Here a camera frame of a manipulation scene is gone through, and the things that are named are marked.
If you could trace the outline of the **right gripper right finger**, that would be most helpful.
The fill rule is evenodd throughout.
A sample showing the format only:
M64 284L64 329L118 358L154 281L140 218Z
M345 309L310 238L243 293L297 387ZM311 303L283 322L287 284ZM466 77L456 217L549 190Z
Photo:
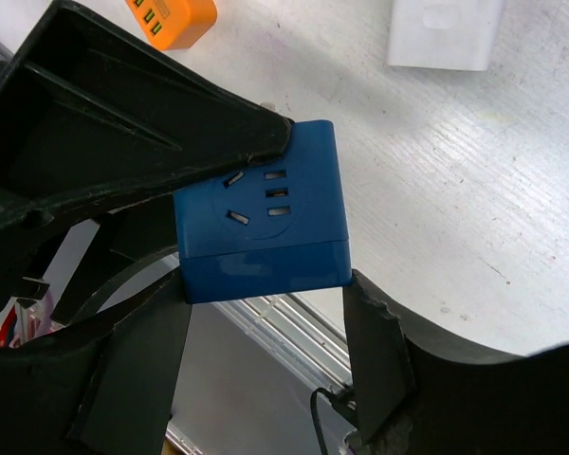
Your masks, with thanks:
M569 454L569 343L499 351L424 318L358 271L343 289L362 442L375 454Z

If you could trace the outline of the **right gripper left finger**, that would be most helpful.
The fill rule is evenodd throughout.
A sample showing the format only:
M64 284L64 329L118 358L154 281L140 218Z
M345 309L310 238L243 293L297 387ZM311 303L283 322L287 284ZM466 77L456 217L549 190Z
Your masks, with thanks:
M292 122L55 1L0 64L0 236L46 234L280 158Z

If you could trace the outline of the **blue cube socket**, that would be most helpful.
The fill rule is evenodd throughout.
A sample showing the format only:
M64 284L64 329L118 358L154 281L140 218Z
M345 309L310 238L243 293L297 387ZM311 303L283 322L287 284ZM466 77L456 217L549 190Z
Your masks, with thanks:
M190 304L324 288L352 280L335 128L293 125L284 157L174 194Z

